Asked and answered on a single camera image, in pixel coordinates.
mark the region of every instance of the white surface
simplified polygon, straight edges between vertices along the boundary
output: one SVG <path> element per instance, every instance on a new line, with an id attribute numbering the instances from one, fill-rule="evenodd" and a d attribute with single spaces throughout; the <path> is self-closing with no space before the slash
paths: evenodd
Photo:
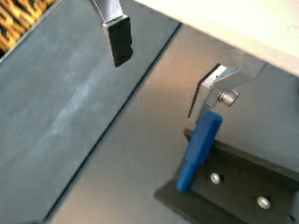
<path id="1" fill-rule="evenodd" d="M 136 0 L 299 76 L 298 0 Z"/>

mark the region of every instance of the screw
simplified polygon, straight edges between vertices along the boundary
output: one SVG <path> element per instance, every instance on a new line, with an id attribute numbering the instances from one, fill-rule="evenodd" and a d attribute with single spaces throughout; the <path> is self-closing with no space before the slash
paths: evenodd
<path id="1" fill-rule="evenodd" d="M 235 100 L 239 98 L 239 92 L 234 89 L 230 91 L 220 92 L 219 102 L 223 102 L 228 107 L 232 105 Z"/>
<path id="2" fill-rule="evenodd" d="M 212 173 L 210 175 L 210 180 L 215 185 L 219 184 L 220 183 L 220 175 L 218 173 Z"/>
<path id="3" fill-rule="evenodd" d="M 271 207 L 271 203 L 270 201 L 267 200 L 266 197 L 258 197 L 256 198 L 256 203 L 259 204 L 259 206 L 263 208 L 263 209 L 268 209 Z"/>

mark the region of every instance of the screw hole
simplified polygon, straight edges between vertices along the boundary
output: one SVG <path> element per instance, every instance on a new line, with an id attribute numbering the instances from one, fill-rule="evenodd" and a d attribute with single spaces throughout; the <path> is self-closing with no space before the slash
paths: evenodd
<path id="1" fill-rule="evenodd" d="M 288 215 L 287 215 L 287 221 L 288 221 L 290 223 L 296 223 L 296 218 L 295 218 L 291 214 L 288 214 Z"/>

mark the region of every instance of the black mounting plate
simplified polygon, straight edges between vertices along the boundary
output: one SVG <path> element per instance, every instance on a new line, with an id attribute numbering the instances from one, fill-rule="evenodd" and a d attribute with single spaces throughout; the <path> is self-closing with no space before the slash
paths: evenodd
<path id="1" fill-rule="evenodd" d="M 219 184 L 211 182 L 212 173 L 222 177 Z M 155 197 L 191 223 L 298 223 L 299 217 L 290 211 L 299 190 L 299 174 L 223 143 L 214 144 L 187 193 L 176 191 L 175 179 Z M 259 206 L 260 196 L 270 200 L 270 209 Z"/>

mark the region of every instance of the blue handle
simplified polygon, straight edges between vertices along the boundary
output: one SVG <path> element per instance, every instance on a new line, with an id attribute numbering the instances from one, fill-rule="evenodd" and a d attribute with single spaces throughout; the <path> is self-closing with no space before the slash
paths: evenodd
<path id="1" fill-rule="evenodd" d="M 210 154 L 220 124 L 220 115 L 210 112 L 202 118 L 195 131 L 192 132 L 190 145 L 184 155 L 184 164 L 175 184 L 178 191 L 182 193 L 186 193 L 190 190 L 194 175 Z"/>

